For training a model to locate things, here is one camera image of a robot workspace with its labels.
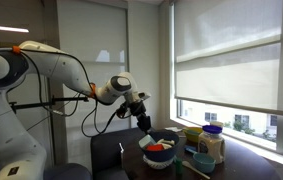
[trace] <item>white bowl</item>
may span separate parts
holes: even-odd
[[[145,155],[143,155],[143,161],[147,163],[153,169],[164,169],[172,164],[173,159],[174,157],[165,162],[154,162],[154,161],[149,160]]]

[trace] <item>yellow container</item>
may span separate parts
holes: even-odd
[[[199,135],[203,132],[201,127],[185,127],[183,133],[187,137],[187,140],[197,143],[199,141]]]

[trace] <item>blue lid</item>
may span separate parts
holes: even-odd
[[[206,126],[202,126],[203,131],[211,133],[211,134],[220,134],[222,133],[222,128],[218,127],[218,126],[210,126],[210,125],[206,125]]]

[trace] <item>window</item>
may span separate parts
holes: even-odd
[[[283,152],[283,1],[176,1],[173,13],[180,118],[217,113],[230,135]]]
[[[211,122],[211,121],[216,121],[217,120],[217,114],[216,113],[205,113],[205,121]]]

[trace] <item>ceiling light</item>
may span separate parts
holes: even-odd
[[[29,30],[23,28],[13,28],[13,27],[4,27],[0,26],[1,31],[14,31],[14,32],[22,32],[22,33],[29,33]]]

